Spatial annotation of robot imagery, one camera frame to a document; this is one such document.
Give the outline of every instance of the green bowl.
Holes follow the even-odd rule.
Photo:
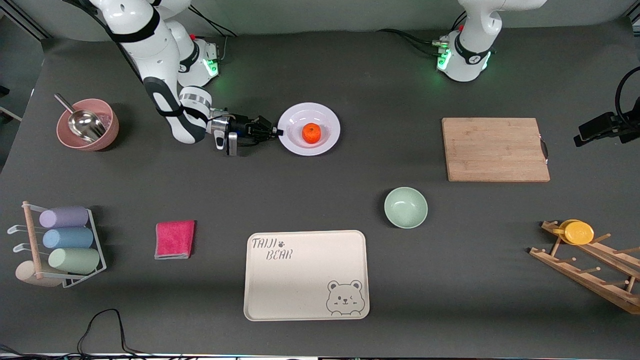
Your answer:
[[[391,224],[413,229],[427,218],[427,200],[414,188],[397,188],[385,199],[385,215]]]

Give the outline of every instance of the metal ladle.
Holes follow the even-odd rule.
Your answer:
[[[88,143],[92,143],[104,135],[106,129],[98,115],[89,110],[74,109],[73,105],[60,94],[56,93],[53,96],[71,113],[68,124],[72,133]]]

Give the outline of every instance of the floor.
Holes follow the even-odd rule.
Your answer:
[[[10,90],[0,97],[0,107],[24,115],[31,91],[36,84],[44,54],[40,42],[7,17],[0,18],[0,85]],[[0,125],[0,171],[18,132],[20,122]]]

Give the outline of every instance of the white tray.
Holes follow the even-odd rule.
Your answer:
[[[343,320],[367,314],[367,248],[360,231],[249,237],[244,280],[247,319]]]

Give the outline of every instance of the pink bowl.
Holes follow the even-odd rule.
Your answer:
[[[74,108],[77,110],[90,110],[98,116],[106,114],[111,118],[111,122],[104,124],[107,128],[104,135],[92,143],[86,143],[86,141],[80,139],[80,137],[75,135],[71,132],[71,129],[69,129],[68,120],[71,113],[68,110],[65,110],[65,112],[60,115],[60,119],[58,119],[58,126],[56,127],[58,140],[60,140],[64,146],[82,151],[98,151],[111,145],[113,140],[116,140],[116,136],[120,130],[120,124],[118,123],[118,117],[113,113],[109,104],[100,99],[85,99],[75,103]]]

